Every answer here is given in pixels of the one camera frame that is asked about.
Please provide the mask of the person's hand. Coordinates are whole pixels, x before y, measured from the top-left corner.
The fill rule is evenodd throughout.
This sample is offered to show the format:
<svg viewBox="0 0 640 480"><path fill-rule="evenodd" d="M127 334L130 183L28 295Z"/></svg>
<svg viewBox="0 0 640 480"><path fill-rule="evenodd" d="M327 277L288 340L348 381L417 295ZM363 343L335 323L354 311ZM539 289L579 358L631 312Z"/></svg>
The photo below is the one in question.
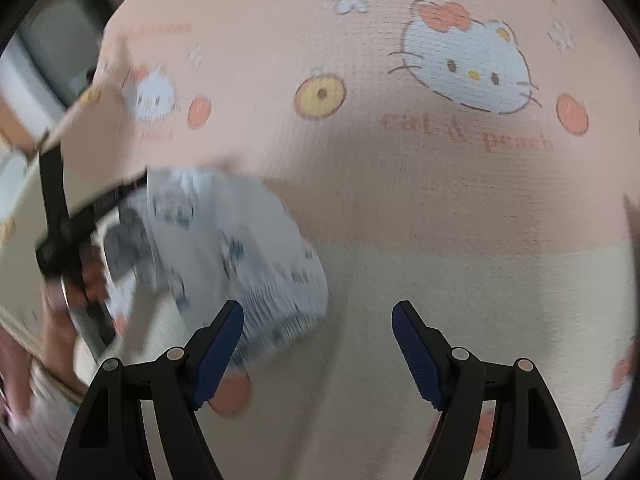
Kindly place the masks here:
<svg viewBox="0 0 640 480"><path fill-rule="evenodd" d="M42 330L39 363L56 380L82 396L87 386L74 371L78 333L70 311L90 301L107 300L104 263L100 256L88 257L82 268L84 287L62 278L42 284ZM22 418L30 411L32 361L34 357L6 331L1 332L1 417Z"/></svg>

